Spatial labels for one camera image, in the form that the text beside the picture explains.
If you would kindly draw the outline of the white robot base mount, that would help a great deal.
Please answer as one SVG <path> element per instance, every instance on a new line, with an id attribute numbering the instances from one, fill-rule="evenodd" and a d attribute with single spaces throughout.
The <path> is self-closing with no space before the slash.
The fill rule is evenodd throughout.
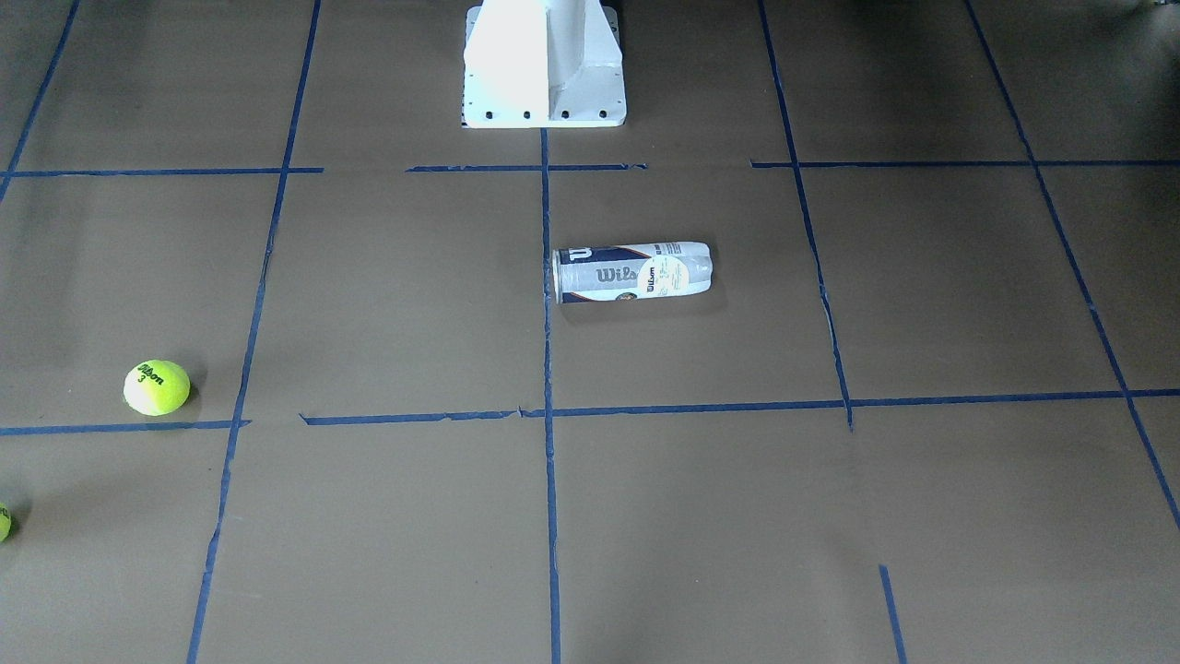
<path id="1" fill-rule="evenodd" d="M 484 1 L 466 12 L 468 129 L 616 127 L 628 114 L 620 9 L 603 1 Z"/>

